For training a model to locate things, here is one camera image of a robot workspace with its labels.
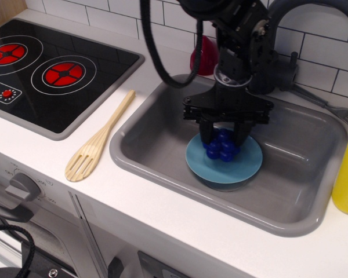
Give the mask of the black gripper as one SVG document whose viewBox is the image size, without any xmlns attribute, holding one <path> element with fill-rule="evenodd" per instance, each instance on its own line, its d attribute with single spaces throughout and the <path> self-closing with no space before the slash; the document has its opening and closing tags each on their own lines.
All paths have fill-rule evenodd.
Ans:
<svg viewBox="0 0 348 278">
<path fill-rule="evenodd" d="M 248 92 L 251 75 L 231 78 L 214 70 L 215 84 L 204 93 L 183 99 L 183 118 L 199 123 L 201 141 L 212 141 L 213 123 L 234 122 L 234 143 L 241 146 L 254 124 L 267 124 L 274 108 L 271 101 Z"/>
</svg>

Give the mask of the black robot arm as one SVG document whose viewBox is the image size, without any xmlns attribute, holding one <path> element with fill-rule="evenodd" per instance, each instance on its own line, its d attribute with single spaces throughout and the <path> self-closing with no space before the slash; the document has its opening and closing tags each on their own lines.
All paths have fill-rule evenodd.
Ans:
<svg viewBox="0 0 348 278">
<path fill-rule="evenodd" d="M 180 5 L 193 18 L 215 26 L 219 48 L 215 84 L 184 99 L 183 117 L 199 124 L 205 144 L 213 140 L 214 123 L 232 123 L 231 139 L 239 147 L 256 124 L 269 122 L 274 107 L 249 91 L 252 79 L 273 60 L 268 11 L 261 1 L 180 1 Z"/>
</svg>

